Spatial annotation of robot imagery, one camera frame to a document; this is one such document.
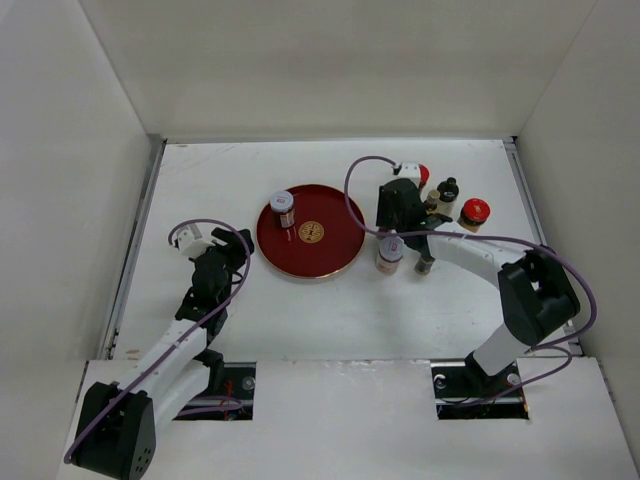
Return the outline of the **white lid dark jar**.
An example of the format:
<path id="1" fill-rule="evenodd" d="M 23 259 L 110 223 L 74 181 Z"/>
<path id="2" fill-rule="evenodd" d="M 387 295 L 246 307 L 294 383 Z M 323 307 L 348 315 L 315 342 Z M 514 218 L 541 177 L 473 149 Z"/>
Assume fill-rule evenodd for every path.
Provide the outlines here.
<path id="1" fill-rule="evenodd" d="M 273 193 L 269 199 L 269 206 L 281 228 L 287 229 L 295 224 L 295 204 L 291 192 L 282 190 Z"/>

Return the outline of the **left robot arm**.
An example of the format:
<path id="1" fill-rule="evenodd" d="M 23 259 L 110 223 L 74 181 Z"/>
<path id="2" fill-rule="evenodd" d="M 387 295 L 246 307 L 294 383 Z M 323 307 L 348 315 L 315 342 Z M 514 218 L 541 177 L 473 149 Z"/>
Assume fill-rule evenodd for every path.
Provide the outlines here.
<path id="1" fill-rule="evenodd" d="M 119 379 L 96 382 L 81 404 L 67 464 L 111 479 L 140 479 L 156 450 L 157 434 L 174 418 L 198 415 L 187 405 L 214 398 L 224 387 L 224 360 L 210 345 L 227 319 L 251 266 L 255 246 L 247 229 L 217 221 L 212 238 L 183 222 L 169 240 L 194 265 L 191 286 L 158 342 Z"/>

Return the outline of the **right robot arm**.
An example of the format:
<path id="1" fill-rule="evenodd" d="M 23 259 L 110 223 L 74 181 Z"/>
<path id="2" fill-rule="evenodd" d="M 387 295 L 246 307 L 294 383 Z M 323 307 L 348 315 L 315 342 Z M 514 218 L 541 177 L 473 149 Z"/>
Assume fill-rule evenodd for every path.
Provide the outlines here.
<path id="1" fill-rule="evenodd" d="M 429 213 L 409 179 L 379 188 L 376 226 L 397 233 L 419 253 L 419 272 L 445 261 L 498 290 L 502 324 L 465 358 L 464 384 L 475 395 L 489 394 L 507 367 L 580 311 L 578 297 L 552 251 L 535 244 L 514 248 L 504 240 L 475 239 L 450 217 Z"/>

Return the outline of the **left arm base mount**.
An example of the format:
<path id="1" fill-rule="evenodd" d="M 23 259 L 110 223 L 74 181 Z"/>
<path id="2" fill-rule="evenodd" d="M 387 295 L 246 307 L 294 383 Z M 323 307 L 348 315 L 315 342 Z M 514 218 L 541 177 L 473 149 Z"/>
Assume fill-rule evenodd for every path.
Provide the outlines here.
<path id="1" fill-rule="evenodd" d="M 257 368 L 253 362 L 226 362 L 206 350 L 195 361 L 209 369 L 209 383 L 182 409 L 176 420 L 250 421 L 253 419 Z"/>

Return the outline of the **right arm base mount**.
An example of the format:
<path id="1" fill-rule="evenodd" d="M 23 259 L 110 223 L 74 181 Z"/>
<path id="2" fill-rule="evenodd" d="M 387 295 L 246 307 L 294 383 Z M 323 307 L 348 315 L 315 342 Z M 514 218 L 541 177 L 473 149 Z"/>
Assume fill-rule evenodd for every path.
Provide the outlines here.
<path id="1" fill-rule="evenodd" d="M 464 360 L 431 363 L 436 415 L 439 420 L 528 420 L 528 407 L 516 362 L 494 376 Z"/>

